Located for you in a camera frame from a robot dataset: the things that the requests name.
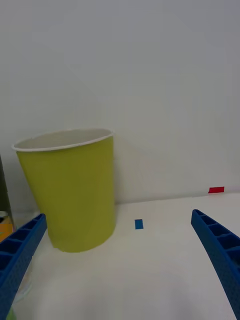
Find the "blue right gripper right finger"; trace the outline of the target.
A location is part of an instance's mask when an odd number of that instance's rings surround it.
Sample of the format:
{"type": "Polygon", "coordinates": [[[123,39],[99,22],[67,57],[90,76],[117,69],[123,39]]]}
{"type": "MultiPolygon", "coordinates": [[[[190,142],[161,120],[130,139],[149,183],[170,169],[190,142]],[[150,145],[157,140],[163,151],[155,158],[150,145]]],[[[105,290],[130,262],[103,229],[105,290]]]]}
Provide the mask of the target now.
{"type": "Polygon", "coordinates": [[[191,225],[221,282],[236,319],[240,319],[240,238],[198,209],[191,225]]]}

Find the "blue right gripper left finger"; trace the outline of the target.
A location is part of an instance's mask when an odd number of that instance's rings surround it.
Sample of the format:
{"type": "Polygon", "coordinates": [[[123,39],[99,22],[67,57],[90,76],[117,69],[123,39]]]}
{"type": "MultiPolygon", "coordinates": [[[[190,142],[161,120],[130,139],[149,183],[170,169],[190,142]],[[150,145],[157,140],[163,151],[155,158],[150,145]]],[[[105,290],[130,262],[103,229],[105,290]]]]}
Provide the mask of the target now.
{"type": "Polygon", "coordinates": [[[0,318],[6,320],[30,262],[46,232],[41,213],[0,243],[0,318]]]}

